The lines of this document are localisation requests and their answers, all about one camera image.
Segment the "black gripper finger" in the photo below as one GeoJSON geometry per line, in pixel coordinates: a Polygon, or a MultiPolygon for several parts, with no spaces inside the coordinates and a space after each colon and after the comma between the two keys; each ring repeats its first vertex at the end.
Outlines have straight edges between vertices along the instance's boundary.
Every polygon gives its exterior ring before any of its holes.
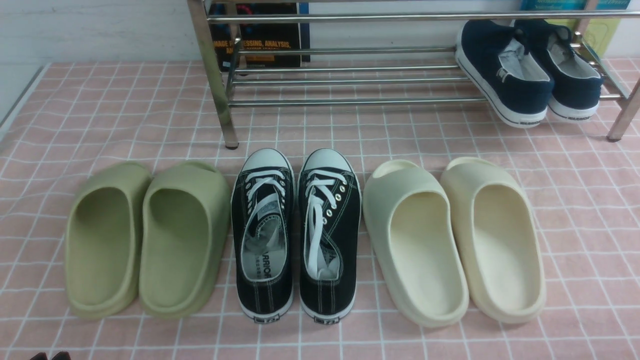
{"type": "Polygon", "coordinates": [[[51,357],[51,360],[71,360],[71,356],[68,351],[59,351],[51,357]]]}

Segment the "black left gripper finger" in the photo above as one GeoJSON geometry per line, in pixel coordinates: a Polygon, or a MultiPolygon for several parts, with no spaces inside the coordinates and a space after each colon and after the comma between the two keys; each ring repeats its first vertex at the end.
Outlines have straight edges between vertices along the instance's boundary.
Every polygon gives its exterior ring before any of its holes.
{"type": "Polygon", "coordinates": [[[32,356],[30,360],[48,360],[48,356],[45,352],[40,352],[32,356]]]}

